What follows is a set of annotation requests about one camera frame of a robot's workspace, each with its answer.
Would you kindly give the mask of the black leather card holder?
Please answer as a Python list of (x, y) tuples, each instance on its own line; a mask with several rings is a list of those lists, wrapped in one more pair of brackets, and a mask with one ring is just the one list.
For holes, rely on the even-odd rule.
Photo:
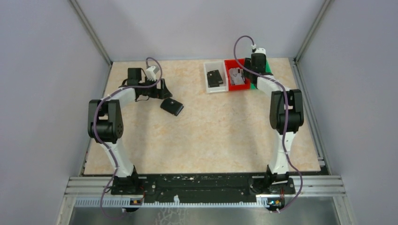
[(167, 98), (163, 100), (163, 102), (160, 105), (160, 108), (174, 116), (178, 116), (180, 112), (183, 110), (184, 105), (172, 98)]

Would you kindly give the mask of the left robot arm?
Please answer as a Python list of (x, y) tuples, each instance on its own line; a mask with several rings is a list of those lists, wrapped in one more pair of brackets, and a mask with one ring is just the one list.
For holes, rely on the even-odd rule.
[(157, 73), (162, 73), (159, 66), (129, 68), (127, 73), (127, 78), (113, 93), (102, 99), (93, 99), (88, 105), (88, 135), (106, 151), (115, 169), (113, 186), (138, 185), (136, 168), (128, 159), (122, 142), (122, 109), (137, 102), (140, 96), (157, 99), (172, 96), (165, 80), (156, 77)]

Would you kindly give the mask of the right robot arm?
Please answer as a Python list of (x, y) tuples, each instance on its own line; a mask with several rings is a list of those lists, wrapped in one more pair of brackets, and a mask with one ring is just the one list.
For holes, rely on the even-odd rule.
[(285, 184), (289, 180), (290, 151), (293, 139), (304, 124), (302, 92), (288, 89), (266, 71), (267, 58), (264, 53), (252, 53), (245, 58), (244, 76), (270, 98), (269, 123), (276, 132), (275, 150), (267, 165), (267, 185)]

